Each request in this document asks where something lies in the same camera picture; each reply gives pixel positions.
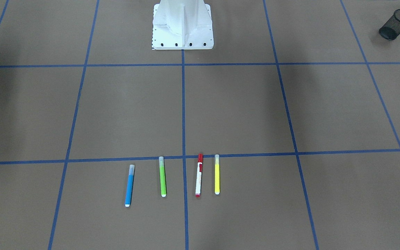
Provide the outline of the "red and white marker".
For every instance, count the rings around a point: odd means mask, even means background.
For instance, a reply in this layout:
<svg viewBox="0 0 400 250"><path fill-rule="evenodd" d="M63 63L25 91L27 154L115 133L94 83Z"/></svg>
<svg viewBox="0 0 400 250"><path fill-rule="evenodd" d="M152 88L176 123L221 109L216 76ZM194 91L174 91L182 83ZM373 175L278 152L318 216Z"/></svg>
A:
<svg viewBox="0 0 400 250"><path fill-rule="evenodd" d="M201 182L202 182L202 169L203 169L203 154L198 154L197 171L195 179L195 197L201 196Z"/></svg>

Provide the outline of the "blue marker pen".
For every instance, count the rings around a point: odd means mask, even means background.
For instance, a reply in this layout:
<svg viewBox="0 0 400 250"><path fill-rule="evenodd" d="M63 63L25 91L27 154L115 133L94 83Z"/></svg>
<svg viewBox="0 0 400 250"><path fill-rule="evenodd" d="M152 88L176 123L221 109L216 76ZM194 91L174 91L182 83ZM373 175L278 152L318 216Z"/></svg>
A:
<svg viewBox="0 0 400 250"><path fill-rule="evenodd" d="M134 182L135 165L131 164L129 166L129 172L127 176L127 187L125 194L124 206L130 207L132 202L132 192L133 192L133 182Z"/></svg>

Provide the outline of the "yellow marker pen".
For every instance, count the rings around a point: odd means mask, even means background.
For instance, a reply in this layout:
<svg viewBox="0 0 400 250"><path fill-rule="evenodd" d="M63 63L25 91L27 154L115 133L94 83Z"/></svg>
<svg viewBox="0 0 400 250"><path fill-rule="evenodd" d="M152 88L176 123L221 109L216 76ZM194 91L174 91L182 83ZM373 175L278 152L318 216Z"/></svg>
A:
<svg viewBox="0 0 400 250"><path fill-rule="evenodd" d="M220 155L214 155L214 193L220 194Z"/></svg>

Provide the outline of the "green marker pen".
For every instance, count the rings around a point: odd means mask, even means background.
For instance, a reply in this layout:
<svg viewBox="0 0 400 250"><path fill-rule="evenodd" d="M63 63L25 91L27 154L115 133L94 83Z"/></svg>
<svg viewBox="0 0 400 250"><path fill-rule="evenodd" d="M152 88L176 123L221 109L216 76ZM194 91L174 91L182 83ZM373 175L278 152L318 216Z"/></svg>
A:
<svg viewBox="0 0 400 250"><path fill-rule="evenodd" d="M166 175L165 175L165 159L160 156L159 159L159 174L160 174L160 193L163 198L167 196Z"/></svg>

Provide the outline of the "black mesh pencil cup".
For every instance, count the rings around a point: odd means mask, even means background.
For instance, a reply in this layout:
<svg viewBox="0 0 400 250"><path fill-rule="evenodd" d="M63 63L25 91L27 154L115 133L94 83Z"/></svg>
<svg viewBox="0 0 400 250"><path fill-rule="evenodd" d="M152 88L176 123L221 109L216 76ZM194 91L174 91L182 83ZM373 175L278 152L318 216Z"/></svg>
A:
<svg viewBox="0 0 400 250"><path fill-rule="evenodd" d="M393 41L400 35L400 9L395 10L393 15L379 29L379 35L388 41Z"/></svg>

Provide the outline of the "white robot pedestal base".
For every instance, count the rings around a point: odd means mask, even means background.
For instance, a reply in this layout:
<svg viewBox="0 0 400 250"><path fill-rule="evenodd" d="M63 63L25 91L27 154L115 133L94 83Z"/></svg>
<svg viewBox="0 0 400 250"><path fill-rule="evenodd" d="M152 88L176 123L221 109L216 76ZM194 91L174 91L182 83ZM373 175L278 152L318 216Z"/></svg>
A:
<svg viewBox="0 0 400 250"><path fill-rule="evenodd" d="M153 6L151 48L214 48L211 6L203 0L161 0Z"/></svg>

